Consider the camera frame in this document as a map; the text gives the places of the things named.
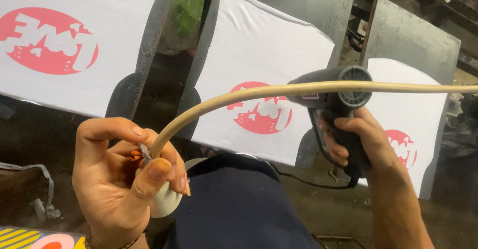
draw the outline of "heat gun handle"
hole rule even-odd
[[[344,131],[333,125],[330,127],[330,131],[335,141],[349,151],[347,158],[349,164],[344,168],[344,172],[353,178],[365,178],[371,165],[363,150],[360,137],[355,132]]]

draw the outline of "concrete floor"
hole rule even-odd
[[[138,105],[135,121],[159,131],[176,113],[187,79],[191,58],[187,53],[175,57],[155,57],[150,76]],[[0,216],[0,225],[40,228],[65,232],[84,232],[87,226],[71,186],[75,130],[84,118],[26,102],[0,99],[14,108],[9,120],[0,120],[0,160],[17,165],[45,164],[55,182],[53,204],[62,217],[39,224],[32,207],[24,207],[14,217]],[[174,139],[185,159],[199,156],[198,146]],[[327,174],[332,165],[318,157],[311,170],[279,166],[305,180],[334,183]],[[352,236],[368,248],[372,214],[367,188],[326,190],[281,177],[305,226],[314,234]],[[476,158],[450,160],[441,155],[437,167],[432,199],[421,201],[422,215],[437,248],[478,248],[478,185]],[[329,243],[330,248],[358,248],[349,243]]]

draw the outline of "bracelet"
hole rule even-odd
[[[133,246],[133,245],[136,243],[136,241],[139,240],[140,237],[141,237],[141,235],[139,235],[134,241],[129,242],[129,243],[127,243],[127,244],[121,246],[121,247],[118,248],[118,249],[129,249],[129,248],[131,248],[131,246]],[[91,245],[91,232],[88,233],[88,234],[86,235],[86,237],[85,237],[85,248],[86,248],[86,249],[95,249],[95,248],[93,248],[93,246]]]

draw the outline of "pink oval logo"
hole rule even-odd
[[[46,74],[69,75],[88,69],[98,44],[84,24],[48,8],[19,8],[0,18],[0,52]]]
[[[411,168],[417,160],[417,150],[410,136],[400,130],[386,130],[385,132],[398,159],[407,169]]]
[[[256,81],[244,82],[233,87],[231,92],[264,86],[270,85]],[[292,119],[292,107],[289,105],[287,98],[281,96],[231,104],[228,105],[228,110],[233,114],[234,121],[244,129],[259,134],[272,134],[289,125]]]

